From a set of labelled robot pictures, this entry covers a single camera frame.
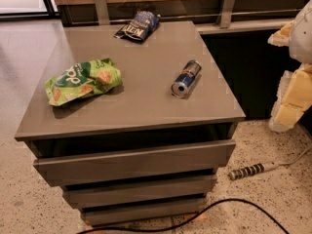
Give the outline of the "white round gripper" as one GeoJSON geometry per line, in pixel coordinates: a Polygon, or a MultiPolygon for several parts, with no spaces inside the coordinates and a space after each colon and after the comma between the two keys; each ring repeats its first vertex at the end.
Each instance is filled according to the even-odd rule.
{"type": "MultiPolygon", "coordinates": [[[[289,46],[290,56],[302,63],[312,63],[312,0],[267,42],[277,47],[289,46]]],[[[269,128],[282,133],[294,127],[312,106],[312,65],[302,64],[295,72],[286,70],[280,79],[269,128]]]]}

